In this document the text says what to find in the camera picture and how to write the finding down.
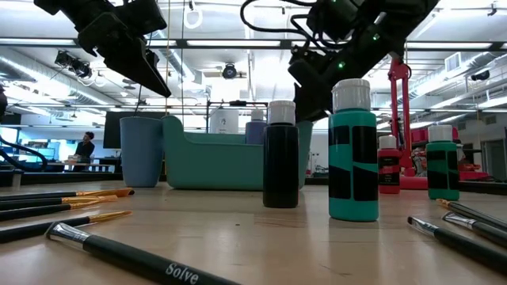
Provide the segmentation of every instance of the teal plastic tub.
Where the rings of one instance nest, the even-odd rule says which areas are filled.
[[[304,186],[311,122],[300,122],[299,187]],[[261,191],[263,146],[245,144],[244,135],[183,131],[175,116],[162,118],[167,183],[178,189]]]

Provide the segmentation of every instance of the security camera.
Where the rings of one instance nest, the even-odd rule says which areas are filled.
[[[486,70],[484,72],[481,72],[480,74],[474,74],[474,75],[470,76],[470,78],[472,79],[472,81],[478,81],[478,80],[484,81],[484,80],[490,78],[490,71]]]
[[[225,65],[225,68],[222,71],[222,76],[225,79],[232,79],[236,77],[236,74],[238,74],[238,71],[234,67],[233,63],[228,63]]]

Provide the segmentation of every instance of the blue cup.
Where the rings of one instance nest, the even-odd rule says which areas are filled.
[[[162,121],[123,118],[120,133],[125,184],[128,187],[154,187],[162,170]]]

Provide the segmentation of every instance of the teal paint bottle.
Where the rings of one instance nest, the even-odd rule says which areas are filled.
[[[457,146],[452,142],[452,126],[428,128],[426,145],[428,162],[428,196],[431,200],[459,200],[459,172]]]
[[[329,118],[329,211],[334,219],[372,222],[379,217],[376,119],[370,84],[345,79],[333,89]]]

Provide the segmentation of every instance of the gold ferrule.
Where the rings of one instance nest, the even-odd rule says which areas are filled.
[[[102,202],[102,201],[101,200],[95,200],[95,201],[90,201],[90,202],[85,202],[85,203],[72,203],[71,204],[71,210],[81,209],[81,208],[84,208],[84,207],[92,206],[92,205],[98,204],[100,202]]]
[[[83,203],[89,201],[101,200],[100,197],[65,197],[62,198],[62,203]]]
[[[113,189],[113,190],[99,190],[99,191],[80,191],[76,192],[76,196],[109,196],[116,195],[118,192],[122,191],[131,191],[132,188],[122,188],[122,189]]]
[[[114,213],[93,215],[93,216],[90,216],[90,222],[105,222],[105,221],[109,221],[111,219],[124,217],[124,216],[130,215],[130,214],[132,214],[131,211],[120,211],[120,212],[114,212]]]

